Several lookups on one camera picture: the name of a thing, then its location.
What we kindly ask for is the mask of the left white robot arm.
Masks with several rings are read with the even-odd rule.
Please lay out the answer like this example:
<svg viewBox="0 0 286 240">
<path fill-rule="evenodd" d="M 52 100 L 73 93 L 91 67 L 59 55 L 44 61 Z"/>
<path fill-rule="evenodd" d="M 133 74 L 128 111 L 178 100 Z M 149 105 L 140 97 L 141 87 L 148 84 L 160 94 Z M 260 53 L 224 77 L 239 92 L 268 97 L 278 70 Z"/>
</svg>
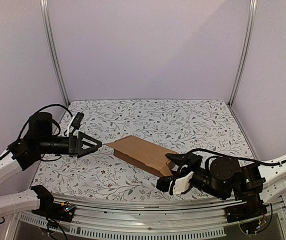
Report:
<svg viewBox="0 0 286 240">
<path fill-rule="evenodd" d="M 11 143 L 0 155 L 0 184 L 11 176 L 28 169 L 39 161 L 42 155 L 68 155 L 81 158 L 96 152 L 102 142 L 82 132 L 67 136 L 53 134 L 52 126 L 57 122 L 51 113 L 36 112 L 27 121 L 28 131 Z M 31 188 L 0 196 L 0 218 L 23 212 L 70 223 L 74 217 L 75 205 L 63 202 L 55 203 L 54 197 L 44 186 Z"/>
</svg>

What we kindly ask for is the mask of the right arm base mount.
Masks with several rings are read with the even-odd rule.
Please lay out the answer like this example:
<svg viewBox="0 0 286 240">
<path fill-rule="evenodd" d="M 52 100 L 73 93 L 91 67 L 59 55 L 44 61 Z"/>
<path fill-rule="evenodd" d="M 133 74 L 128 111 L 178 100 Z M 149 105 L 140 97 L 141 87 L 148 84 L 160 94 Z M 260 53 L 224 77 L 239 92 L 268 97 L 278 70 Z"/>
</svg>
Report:
<svg viewBox="0 0 286 240">
<path fill-rule="evenodd" d="M 244 203 L 224 208 L 225 216 L 228 223 L 243 221 L 265 215 L 267 205 L 258 198 L 249 198 Z"/>
</svg>

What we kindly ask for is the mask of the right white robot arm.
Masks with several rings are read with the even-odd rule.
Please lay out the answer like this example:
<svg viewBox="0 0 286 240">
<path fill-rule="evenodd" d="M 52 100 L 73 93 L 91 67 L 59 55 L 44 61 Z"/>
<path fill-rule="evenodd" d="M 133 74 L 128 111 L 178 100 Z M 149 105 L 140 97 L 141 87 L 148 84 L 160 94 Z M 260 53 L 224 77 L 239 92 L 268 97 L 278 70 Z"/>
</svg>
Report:
<svg viewBox="0 0 286 240">
<path fill-rule="evenodd" d="M 234 196 L 247 202 L 241 208 L 245 218 L 252 218 L 260 204 L 271 204 L 286 189 L 286 155 L 261 161 L 195 148 L 165 156 L 178 168 L 157 180 L 158 190 L 173 196 L 197 188 L 220 200 Z"/>
</svg>

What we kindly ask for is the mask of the brown cardboard box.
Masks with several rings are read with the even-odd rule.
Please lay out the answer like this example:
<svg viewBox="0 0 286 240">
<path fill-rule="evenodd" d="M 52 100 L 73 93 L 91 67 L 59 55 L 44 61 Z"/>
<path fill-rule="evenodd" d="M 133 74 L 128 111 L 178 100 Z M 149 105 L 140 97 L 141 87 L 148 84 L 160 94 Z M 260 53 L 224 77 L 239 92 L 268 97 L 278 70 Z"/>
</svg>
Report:
<svg viewBox="0 0 286 240">
<path fill-rule="evenodd" d="M 130 135 L 106 144 L 114 150 L 114 156 L 157 177 L 172 175 L 175 164 L 166 154 L 175 151 Z"/>
</svg>

